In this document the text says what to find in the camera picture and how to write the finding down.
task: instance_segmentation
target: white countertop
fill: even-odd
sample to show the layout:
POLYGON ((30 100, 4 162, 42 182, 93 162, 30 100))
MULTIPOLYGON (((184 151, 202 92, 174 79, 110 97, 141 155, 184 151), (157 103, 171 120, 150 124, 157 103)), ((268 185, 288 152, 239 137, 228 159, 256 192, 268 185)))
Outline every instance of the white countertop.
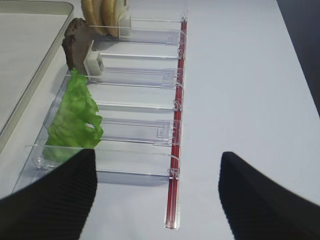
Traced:
POLYGON ((180 229, 164 229, 168 186, 99 184, 82 239, 233 239, 218 193, 224 151, 320 204, 319 115, 277 1, 189 1, 187 31, 180 229))

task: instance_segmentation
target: green lettuce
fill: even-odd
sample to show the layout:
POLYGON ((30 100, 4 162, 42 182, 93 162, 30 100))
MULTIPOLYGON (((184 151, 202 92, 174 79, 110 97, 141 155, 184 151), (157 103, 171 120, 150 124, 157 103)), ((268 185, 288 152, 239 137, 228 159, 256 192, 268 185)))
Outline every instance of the green lettuce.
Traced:
MULTIPOLYGON (((99 109, 88 90, 88 78, 78 74, 75 68, 71 74, 60 107, 48 128, 49 137, 45 145, 92 149, 104 133, 100 126, 102 117, 96 115, 99 109)), ((77 151, 46 147, 43 155, 46 160, 63 162, 77 151)))

